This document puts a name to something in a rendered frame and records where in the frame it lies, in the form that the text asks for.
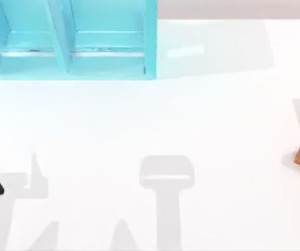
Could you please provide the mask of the light blue rack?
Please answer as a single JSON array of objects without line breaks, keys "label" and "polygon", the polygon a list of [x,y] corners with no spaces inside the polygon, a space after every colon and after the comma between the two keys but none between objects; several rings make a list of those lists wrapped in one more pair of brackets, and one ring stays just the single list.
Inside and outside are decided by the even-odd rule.
[{"label": "light blue rack", "polygon": [[158,0],[0,0],[0,80],[154,79]]}]

